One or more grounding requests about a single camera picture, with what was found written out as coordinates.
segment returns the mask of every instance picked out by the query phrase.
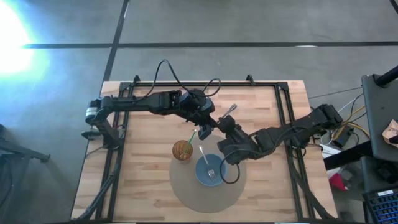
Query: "wooden tabletop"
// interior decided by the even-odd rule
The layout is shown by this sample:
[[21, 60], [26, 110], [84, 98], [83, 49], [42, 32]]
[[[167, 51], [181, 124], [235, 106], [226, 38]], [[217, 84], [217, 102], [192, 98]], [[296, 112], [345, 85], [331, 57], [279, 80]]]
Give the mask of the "wooden tabletop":
[[[296, 119], [310, 112], [303, 81], [287, 81]], [[120, 82], [104, 82], [101, 96], [118, 95]], [[156, 91], [175, 90], [172, 87], [155, 87]], [[135, 88], [136, 96], [144, 95], [149, 88]], [[209, 87], [206, 93], [214, 88]], [[285, 116], [287, 108], [282, 94]], [[261, 128], [279, 127], [280, 119], [272, 87], [222, 87], [212, 96], [217, 119], [233, 104], [238, 108], [231, 113], [246, 133]], [[108, 117], [110, 123], [113, 114]], [[114, 222], [293, 222], [297, 221], [292, 186], [290, 184], [285, 148], [283, 144], [275, 153], [259, 160], [248, 160], [247, 182], [239, 200], [218, 213], [199, 213], [185, 207], [174, 195], [169, 182], [169, 164], [172, 146], [181, 139], [189, 139], [195, 129], [174, 115], [159, 116], [148, 112], [129, 115], [126, 145], [124, 148]], [[215, 130], [212, 134], [223, 136]], [[102, 140], [91, 141], [88, 152], [100, 147]], [[84, 163], [76, 195], [72, 218], [78, 217], [98, 193], [101, 184], [106, 150], [91, 154]], [[322, 155], [317, 147], [308, 147], [304, 157], [310, 188], [327, 211], [337, 217]], [[303, 194], [300, 198], [306, 217]], [[108, 210], [109, 193], [104, 206]]]

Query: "gray floor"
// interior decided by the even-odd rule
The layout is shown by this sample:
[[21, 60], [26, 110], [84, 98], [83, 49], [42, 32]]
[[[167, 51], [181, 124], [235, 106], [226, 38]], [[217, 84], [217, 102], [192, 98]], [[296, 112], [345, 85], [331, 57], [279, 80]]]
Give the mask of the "gray floor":
[[[19, 18], [29, 43], [111, 43], [122, 3], [9, 0], [0, 9], [8, 6], [15, 13], [9, 23]], [[397, 21], [388, 0], [131, 0], [120, 42], [397, 41]], [[4, 32], [5, 40], [16, 38], [12, 32]], [[9, 139], [51, 154], [48, 164], [31, 162], [10, 223], [69, 219], [87, 145], [80, 136], [88, 128], [86, 105], [100, 92], [109, 52], [36, 49], [13, 57], [0, 52], [0, 123]], [[386, 72], [397, 65], [397, 55], [398, 47], [119, 49], [110, 79], [138, 74], [151, 80], [167, 58], [182, 80], [242, 80], [247, 74], [256, 80], [305, 80], [312, 97], [360, 86], [361, 75]], [[30, 65], [23, 67], [22, 58], [30, 58]], [[18, 72], [10, 68], [15, 61]], [[171, 79], [162, 69], [159, 80]], [[310, 103], [341, 108], [360, 93]], [[358, 100], [357, 107], [362, 105]], [[347, 118], [349, 110], [341, 114]], [[367, 126], [366, 119], [358, 123]]]

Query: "gray round mat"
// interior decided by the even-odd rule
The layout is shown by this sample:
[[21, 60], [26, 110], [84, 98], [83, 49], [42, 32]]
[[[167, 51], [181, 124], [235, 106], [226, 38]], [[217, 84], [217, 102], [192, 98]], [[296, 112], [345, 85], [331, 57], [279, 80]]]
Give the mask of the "gray round mat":
[[[205, 154], [216, 154], [224, 158], [217, 148], [217, 142], [222, 140], [223, 138], [215, 135], [208, 136], [204, 141], [195, 137], [191, 142], [193, 146], [191, 161], [188, 164], [181, 164], [173, 158], [170, 163], [170, 184], [174, 194], [185, 206], [194, 211], [213, 213], [228, 208], [238, 200], [246, 184], [244, 162], [239, 164], [241, 177], [235, 184], [222, 183], [216, 187], [206, 187], [195, 177], [195, 164], [202, 156], [198, 146], [203, 146]], [[236, 179], [238, 169], [227, 162], [225, 164], [228, 169], [225, 179], [231, 182]]]

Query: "glass cup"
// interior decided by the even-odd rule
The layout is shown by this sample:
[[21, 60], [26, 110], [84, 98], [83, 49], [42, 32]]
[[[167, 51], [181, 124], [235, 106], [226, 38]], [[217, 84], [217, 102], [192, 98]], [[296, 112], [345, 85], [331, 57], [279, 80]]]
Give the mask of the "glass cup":
[[173, 156], [182, 164], [188, 164], [191, 161], [192, 153], [192, 145], [185, 140], [180, 140], [173, 146]]

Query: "blue bowl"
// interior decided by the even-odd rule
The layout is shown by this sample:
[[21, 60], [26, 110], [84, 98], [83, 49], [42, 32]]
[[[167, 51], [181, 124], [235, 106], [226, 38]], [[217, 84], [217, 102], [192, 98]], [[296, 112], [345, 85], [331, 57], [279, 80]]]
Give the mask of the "blue bowl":
[[[206, 159], [209, 162], [209, 168], [214, 170], [214, 173], [216, 174], [216, 180], [212, 181], [207, 173], [208, 166], [205, 162], [205, 158], [203, 156], [198, 160], [197, 164], [195, 165], [195, 176], [199, 180], [201, 184], [207, 187], [215, 187], [217, 185], [220, 185], [223, 182], [223, 179], [221, 178], [220, 175], [220, 164], [222, 161], [222, 158], [220, 158], [217, 155], [214, 154], [206, 154]], [[226, 162], [224, 162], [221, 171], [223, 173], [223, 177], [226, 176]]]

